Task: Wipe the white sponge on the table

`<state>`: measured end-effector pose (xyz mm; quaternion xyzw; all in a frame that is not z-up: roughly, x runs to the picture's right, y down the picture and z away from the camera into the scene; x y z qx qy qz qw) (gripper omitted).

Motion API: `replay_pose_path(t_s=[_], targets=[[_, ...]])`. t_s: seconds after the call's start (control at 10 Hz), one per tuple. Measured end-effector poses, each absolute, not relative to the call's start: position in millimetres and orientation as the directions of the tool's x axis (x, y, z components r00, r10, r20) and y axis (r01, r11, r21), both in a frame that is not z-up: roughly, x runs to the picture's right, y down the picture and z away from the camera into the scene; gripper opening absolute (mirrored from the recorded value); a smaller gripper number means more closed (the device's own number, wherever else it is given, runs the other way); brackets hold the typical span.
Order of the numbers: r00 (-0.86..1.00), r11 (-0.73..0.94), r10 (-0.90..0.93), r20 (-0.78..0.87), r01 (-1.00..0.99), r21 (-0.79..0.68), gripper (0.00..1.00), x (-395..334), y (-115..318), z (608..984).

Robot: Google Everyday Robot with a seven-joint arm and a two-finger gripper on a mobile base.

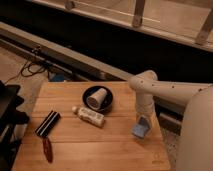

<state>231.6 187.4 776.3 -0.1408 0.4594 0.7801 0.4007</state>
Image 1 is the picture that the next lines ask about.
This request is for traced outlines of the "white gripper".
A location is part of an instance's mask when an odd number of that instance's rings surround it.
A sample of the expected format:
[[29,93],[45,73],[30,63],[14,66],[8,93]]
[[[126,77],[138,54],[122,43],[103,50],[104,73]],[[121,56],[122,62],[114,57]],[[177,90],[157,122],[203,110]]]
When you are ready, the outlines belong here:
[[155,112],[153,96],[147,93],[137,93],[135,109],[139,122],[133,126],[132,134],[143,138],[152,126],[152,116]]

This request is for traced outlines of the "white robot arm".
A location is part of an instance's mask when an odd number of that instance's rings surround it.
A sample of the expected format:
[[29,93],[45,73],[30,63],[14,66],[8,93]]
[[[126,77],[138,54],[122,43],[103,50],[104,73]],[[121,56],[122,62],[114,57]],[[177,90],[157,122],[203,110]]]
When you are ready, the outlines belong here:
[[213,84],[159,81],[147,70],[129,79],[135,91],[136,124],[132,134],[144,138],[153,126],[153,97],[185,108],[176,171],[213,171]]

